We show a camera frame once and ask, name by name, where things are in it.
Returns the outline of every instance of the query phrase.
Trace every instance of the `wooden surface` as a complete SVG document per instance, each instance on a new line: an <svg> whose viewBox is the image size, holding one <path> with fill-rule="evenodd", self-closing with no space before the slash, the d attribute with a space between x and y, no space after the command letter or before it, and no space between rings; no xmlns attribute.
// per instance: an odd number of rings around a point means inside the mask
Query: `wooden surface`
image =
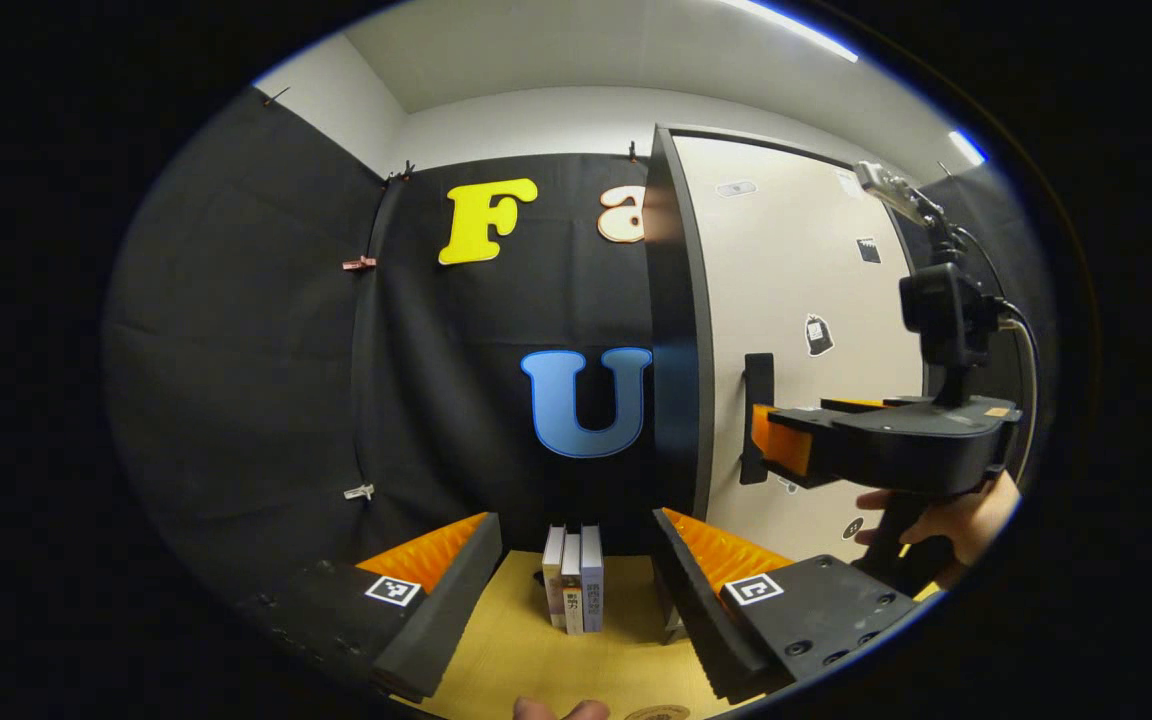
<svg viewBox="0 0 1152 720"><path fill-rule="evenodd" d="M714 697L690 639L660 644L652 560L605 559L602 632L584 635L550 624L544 589L532 578L539 569L540 553L509 552L475 606L438 694L415 707L454 720L510 717L518 696L547 703L558 717L588 698L605 702L612 720L654 705L684 706L692 719L736 707Z"/></svg>

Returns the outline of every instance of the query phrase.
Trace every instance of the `book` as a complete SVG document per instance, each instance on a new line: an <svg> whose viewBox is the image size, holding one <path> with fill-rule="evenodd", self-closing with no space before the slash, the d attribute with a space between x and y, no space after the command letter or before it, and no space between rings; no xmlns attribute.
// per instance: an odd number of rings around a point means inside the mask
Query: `book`
<svg viewBox="0 0 1152 720"><path fill-rule="evenodd" d="M579 535L567 533L563 540L561 564L563 585L563 613L567 615L567 634L581 635L585 631L585 619L579 602Z"/></svg>
<svg viewBox="0 0 1152 720"><path fill-rule="evenodd" d="M579 530L579 592L585 632L602 630L602 538L598 525Z"/></svg>
<svg viewBox="0 0 1152 720"><path fill-rule="evenodd" d="M556 628L567 627L567 614L563 611L563 585L559 578L559 566L563 561L563 543L567 530L551 526L550 537L545 539L545 552L540 555L540 575L545 579L545 600L550 602L550 622Z"/></svg>

